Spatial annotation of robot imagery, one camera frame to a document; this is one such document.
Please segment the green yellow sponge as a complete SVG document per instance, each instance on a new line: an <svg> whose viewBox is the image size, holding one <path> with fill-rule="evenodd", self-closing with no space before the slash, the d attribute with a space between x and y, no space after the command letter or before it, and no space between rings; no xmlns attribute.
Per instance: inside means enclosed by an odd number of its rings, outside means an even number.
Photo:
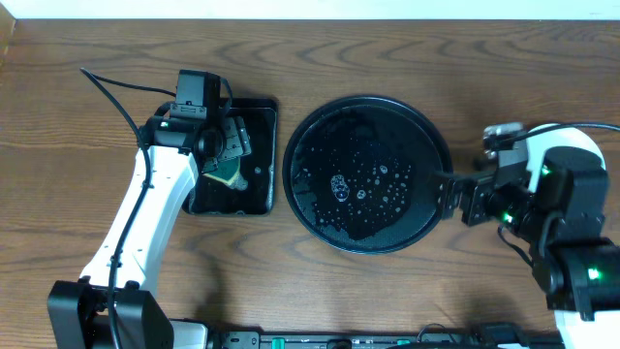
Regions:
<svg viewBox="0 0 620 349"><path fill-rule="evenodd" d="M240 175L240 159L207 162L202 170L202 175L232 187Z"/></svg>

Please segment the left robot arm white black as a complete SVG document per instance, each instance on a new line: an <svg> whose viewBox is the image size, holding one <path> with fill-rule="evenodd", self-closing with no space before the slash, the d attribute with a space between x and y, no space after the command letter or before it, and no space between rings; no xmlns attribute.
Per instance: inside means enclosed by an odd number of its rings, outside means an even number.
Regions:
<svg viewBox="0 0 620 349"><path fill-rule="evenodd" d="M205 348L208 328L172 320L157 303L158 276L171 230L197 185L201 159L250 154L239 116L217 126L153 116L137 130L130 186L108 234L76 281L57 281L47 311L60 348Z"/></svg>

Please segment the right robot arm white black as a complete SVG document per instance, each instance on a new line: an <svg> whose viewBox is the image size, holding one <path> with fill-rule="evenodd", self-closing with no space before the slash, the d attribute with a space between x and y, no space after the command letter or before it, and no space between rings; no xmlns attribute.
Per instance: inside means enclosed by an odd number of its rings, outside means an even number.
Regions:
<svg viewBox="0 0 620 349"><path fill-rule="evenodd" d="M502 149L497 167L468 175L431 176L438 215L456 208L472 227L497 220L529 245L520 257L553 311L567 348L619 345L619 247L602 235L609 187L600 156L553 146L528 171L526 146Z"/></svg>

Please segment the light green plate front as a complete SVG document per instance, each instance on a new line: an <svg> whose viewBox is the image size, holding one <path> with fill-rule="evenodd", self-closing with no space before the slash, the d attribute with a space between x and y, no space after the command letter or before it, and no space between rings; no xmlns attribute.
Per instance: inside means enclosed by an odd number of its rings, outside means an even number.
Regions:
<svg viewBox="0 0 620 349"><path fill-rule="evenodd" d="M544 154L555 146L571 146L595 153L601 160L601 167L606 169L605 159L596 143L584 132L576 128L565 128L533 136L526 140L528 163L526 170L530 173L528 191L535 193L541 176Z"/></svg>

